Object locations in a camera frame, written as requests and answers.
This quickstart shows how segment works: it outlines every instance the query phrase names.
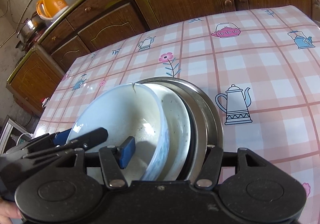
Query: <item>tablecloth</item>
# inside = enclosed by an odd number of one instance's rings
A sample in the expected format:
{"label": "tablecloth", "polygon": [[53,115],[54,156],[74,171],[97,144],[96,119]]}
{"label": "tablecloth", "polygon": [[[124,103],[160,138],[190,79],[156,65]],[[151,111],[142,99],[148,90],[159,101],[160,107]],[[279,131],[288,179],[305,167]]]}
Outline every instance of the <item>tablecloth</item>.
{"label": "tablecloth", "polygon": [[[293,6],[199,17],[78,58],[52,95],[35,136],[71,128],[90,102],[116,85],[182,78],[217,105],[224,150],[248,147],[300,181],[308,196],[300,221],[318,223],[319,75],[319,27]],[[228,97],[228,114],[225,98],[217,97],[221,93]],[[220,181],[232,174],[233,168],[224,168]]]}

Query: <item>bowl rim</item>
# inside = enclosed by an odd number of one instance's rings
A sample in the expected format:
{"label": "bowl rim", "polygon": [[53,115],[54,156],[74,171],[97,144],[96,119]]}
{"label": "bowl rim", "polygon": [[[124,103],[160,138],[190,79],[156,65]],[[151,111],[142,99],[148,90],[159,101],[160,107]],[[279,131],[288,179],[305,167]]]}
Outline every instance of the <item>bowl rim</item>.
{"label": "bowl rim", "polygon": [[94,103],[94,102],[98,102],[98,100],[100,98],[102,98],[102,96],[106,95],[107,93],[110,93],[114,90],[117,90],[118,88],[123,88],[123,87],[128,87],[130,85],[133,85],[133,88],[137,85],[138,87],[141,87],[142,89],[144,89],[145,91],[147,91],[148,93],[150,93],[153,97],[153,99],[156,101],[156,104],[158,106],[158,110],[159,110],[159,115],[160,115],[160,132],[158,134],[158,141],[157,141],[157,146],[156,146],[156,149],[154,150],[154,153],[152,155],[152,158],[147,166],[147,169],[145,170],[144,174],[142,175],[142,177],[140,179],[143,178],[143,176],[145,176],[145,174],[149,171],[151,171],[151,168],[153,167],[153,164],[156,160],[156,155],[159,153],[160,149],[161,149],[161,146],[159,146],[159,143],[161,141],[161,138],[160,136],[163,136],[164,138],[165,137],[165,134],[162,134],[162,133],[165,133],[165,127],[167,126],[167,119],[164,115],[164,111],[163,111],[163,107],[161,105],[161,101],[160,99],[157,97],[157,95],[150,89],[148,88],[147,86],[144,86],[143,84],[140,84],[140,83],[125,83],[125,84],[121,84],[121,85],[118,85],[118,86],[115,86],[113,88],[110,88],[109,90],[105,91],[104,93],[102,93],[100,96],[98,96],[96,99],[92,100],[92,102],[84,109],[84,111],[78,116],[78,118],[76,119],[76,121],[74,122],[73,126],[71,127],[71,131],[67,137],[67,142],[71,141],[71,140],[68,140],[69,139],[69,136],[71,135],[72,133],[72,129],[74,128],[74,126],[76,125],[78,119],[85,113],[89,110],[90,106]]}

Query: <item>finger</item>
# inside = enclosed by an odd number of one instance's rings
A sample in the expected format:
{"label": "finger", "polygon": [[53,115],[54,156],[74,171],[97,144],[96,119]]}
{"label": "finger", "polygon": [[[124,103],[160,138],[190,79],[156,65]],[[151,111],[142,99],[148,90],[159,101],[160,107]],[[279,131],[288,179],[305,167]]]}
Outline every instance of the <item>finger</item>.
{"label": "finger", "polygon": [[12,221],[9,217],[0,215],[0,224],[12,224]]}
{"label": "finger", "polygon": [[21,219],[21,213],[14,202],[4,201],[0,199],[0,215],[13,218]]}

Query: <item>cabinet drawer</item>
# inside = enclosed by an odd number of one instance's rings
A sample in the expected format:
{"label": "cabinet drawer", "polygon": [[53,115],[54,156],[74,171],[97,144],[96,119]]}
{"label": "cabinet drawer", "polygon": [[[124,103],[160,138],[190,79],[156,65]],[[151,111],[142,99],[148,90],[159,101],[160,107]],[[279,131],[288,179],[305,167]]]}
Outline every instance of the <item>cabinet drawer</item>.
{"label": "cabinet drawer", "polygon": [[54,30],[42,41],[41,45],[51,54],[55,47],[58,46],[67,36],[74,31],[73,27],[67,20],[63,20]]}
{"label": "cabinet drawer", "polygon": [[120,1],[122,0],[86,0],[67,16],[67,20],[77,29]]}
{"label": "cabinet drawer", "polygon": [[58,48],[52,54],[52,58],[59,64],[59,66],[67,72],[72,63],[78,58],[89,54],[90,51],[82,42],[82,40],[75,36],[66,44]]}
{"label": "cabinet drawer", "polygon": [[78,35],[91,51],[96,51],[143,32],[145,28],[128,3],[91,23]]}

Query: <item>kettle handle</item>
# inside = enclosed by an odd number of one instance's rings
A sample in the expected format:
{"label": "kettle handle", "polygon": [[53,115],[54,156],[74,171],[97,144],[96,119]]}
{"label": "kettle handle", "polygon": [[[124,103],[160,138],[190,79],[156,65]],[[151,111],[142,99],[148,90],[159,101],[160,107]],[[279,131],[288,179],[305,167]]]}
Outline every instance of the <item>kettle handle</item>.
{"label": "kettle handle", "polygon": [[227,96],[225,95],[225,94],[218,94],[218,95],[216,95],[216,104],[217,104],[217,106],[222,110],[222,111],[224,111],[225,113],[227,113],[227,110],[222,106],[222,104],[220,104],[220,102],[219,102],[219,100],[218,100],[218,98],[220,97],[220,96],[222,96],[222,97],[224,97],[226,100],[227,100]]}
{"label": "kettle handle", "polygon": [[44,6],[44,0],[37,1],[37,14],[40,16],[40,18],[43,20],[46,20],[46,21],[52,21],[53,18],[48,17],[47,15],[43,14],[40,6],[43,6],[44,12],[46,13],[46,9]]}

